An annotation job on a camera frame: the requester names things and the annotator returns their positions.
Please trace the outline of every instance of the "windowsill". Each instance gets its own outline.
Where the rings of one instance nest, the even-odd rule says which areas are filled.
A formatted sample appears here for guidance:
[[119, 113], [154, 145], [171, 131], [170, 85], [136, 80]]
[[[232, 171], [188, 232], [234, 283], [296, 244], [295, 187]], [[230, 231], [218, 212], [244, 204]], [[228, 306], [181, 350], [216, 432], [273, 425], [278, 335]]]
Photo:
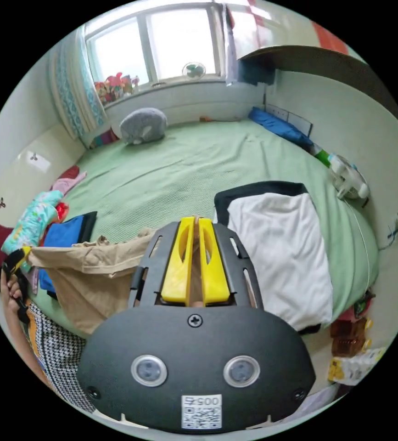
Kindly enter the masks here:
[[156, 92], [158, 90], [164, 90], [164, 89], [169, 89], [171, 87], [186, 86], [186, 85], [191, 85], [191, 84], [225, 83], [225, 81], [226, 80], [223, 77], [214, 77], [214, 78], [202, 78], [202, 79], [199, 79], [199, 80], [196, 80], [196, 81], [194, 81], [194, 80], [184, 80], [184, 81], [182, 81], [181, 80], [181, 81], [175, 81], [175, 82], [171, 82], [171, 83], [167, 82], [167, 84], [163, 84], [161, 86], [157, 86], [157, 87], [154, 87], [154, 88], [150, 87], [148, 89], [140, 90], [136, 94], [123, 96], [122, 98], [120, 98], [120, 99], [118, 99], [116, 101], [113, 101], [113, 102], [110, 102], [110, 103], [106, 104], [104, 106], [104, 110], [107, 110], [107, 109], [109, 109], [111, 107], [114, 107], [117, 104], [120, 104], [120, 103], [122, 103], [124, 101], [131, 100], [133, 98], [145, 95], [147, 93]]

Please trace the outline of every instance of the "hand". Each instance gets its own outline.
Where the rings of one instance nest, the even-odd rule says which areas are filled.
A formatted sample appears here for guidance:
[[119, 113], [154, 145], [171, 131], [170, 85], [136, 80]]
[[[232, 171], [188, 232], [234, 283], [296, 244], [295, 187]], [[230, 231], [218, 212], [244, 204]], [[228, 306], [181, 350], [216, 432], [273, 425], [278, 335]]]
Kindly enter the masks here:
[[12, 275], [7, 282], [6, 273], [4, 271], [1, 272], [0, 292], [3, 300], [3, 307], [16, 314], [20, 307], [15, 299], [21, 298], [22, 294], [20, 286], [18, 285], [18, 278], [15, 274]]

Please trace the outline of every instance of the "gray stuffed animal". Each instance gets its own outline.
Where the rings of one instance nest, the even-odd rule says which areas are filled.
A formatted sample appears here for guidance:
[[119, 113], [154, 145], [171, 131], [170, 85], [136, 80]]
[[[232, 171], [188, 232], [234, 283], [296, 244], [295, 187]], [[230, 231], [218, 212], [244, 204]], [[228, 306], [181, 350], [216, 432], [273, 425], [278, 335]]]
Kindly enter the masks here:
[[141, 144], [162, 139], [167, 128], [167, 117], [152, 107], [138, 109], [120, 125], [122, 139], [127, 144]]

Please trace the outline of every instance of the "yellow clip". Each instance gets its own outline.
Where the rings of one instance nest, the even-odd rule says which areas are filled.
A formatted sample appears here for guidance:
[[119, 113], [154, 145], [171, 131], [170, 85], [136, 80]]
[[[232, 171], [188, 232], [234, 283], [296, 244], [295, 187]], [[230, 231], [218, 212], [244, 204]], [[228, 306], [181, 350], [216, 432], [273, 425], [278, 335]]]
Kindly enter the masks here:
[[193, 216], [184, 217], [180, 221], [161, 292], [161, 297], [166, 302], [190, 305], [195, 220]]
[[199, 244], [203, 303], [206, 306], [210, 303], [226, 302], [230, 297], [230, 290], [211, 219], [199, 219]]
[[30, 253], [32, 247], [21, 247], [15, 251], [13, 251], [3, 262], [3, 265], [7, 267], [7, 269], [14, 274], [20, 266], [25, 262]]

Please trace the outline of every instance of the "cable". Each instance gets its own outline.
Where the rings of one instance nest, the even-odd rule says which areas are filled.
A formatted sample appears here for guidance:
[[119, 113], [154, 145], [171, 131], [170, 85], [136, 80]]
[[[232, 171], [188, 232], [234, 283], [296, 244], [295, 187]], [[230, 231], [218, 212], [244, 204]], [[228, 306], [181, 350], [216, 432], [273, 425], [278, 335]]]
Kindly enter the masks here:
[[356, 223], [358, 224], [359, 232], [361, 233], [361, 237], [362, 237], [362, 240], [363, 240], [364, 249], [365, 249], [365, 255], [367, 257], [367, 284], [366, 284], [365, 291], [364, 291], [364, 292], [366, 292], [369, 289], [369, 283], [370, 283], [370, 260], [369, 260], [369, 253], [368, 253], [367, 247], [365, 245], [364, 234], [363, 234], [363, 232], [361, 230], [361, 226], [359, 225], [358, 218], [356, 217], [356, 214], [355, 214], [354, 210], [352, 209], [352, 207], [349, 205], [349, 203], [345, 199], [343, 199], [343, 200], [347, 204], [347, 206], [350, 208], [350, 211], [352, 212], [353, 216], [355, 217]]
[[387, 239], [392, 238], [391, 241], [388, 243], [388, 245], [382, 248], [378, 248], [378, 251], [384, 251], [385, 249], [390, 248], [393, 245], [393, 242], [395, 241], [397, 234], [398, 234], [398, 228], [387, 236]]

